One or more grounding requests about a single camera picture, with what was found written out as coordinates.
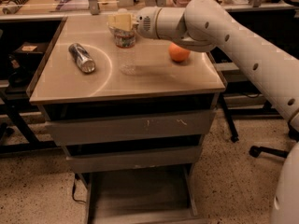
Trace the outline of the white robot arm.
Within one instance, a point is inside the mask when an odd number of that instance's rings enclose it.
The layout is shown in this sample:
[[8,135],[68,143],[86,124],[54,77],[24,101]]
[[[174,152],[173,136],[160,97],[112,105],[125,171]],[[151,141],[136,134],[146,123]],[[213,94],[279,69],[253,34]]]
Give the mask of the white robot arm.
[[[135,28],[145,38],[169,40],[192,51],[219,48],[299,131],[299,60],[241,25],[217,2],[192,0],[186,7],[117,12],[108,17],[108,25]],[[281,169],[270,223],[299,224],[299,144]]]

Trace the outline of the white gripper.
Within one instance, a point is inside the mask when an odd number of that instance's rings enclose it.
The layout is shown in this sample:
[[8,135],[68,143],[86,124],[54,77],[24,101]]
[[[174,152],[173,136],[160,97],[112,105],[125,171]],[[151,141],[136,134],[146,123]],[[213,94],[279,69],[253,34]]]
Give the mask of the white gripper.
[[137,26],[137,32],[144,38],[158,39],[156,21],[160,7],[144,7],[135,16],[132,13],[116,13],[108,16],[110,27],[131,31]]

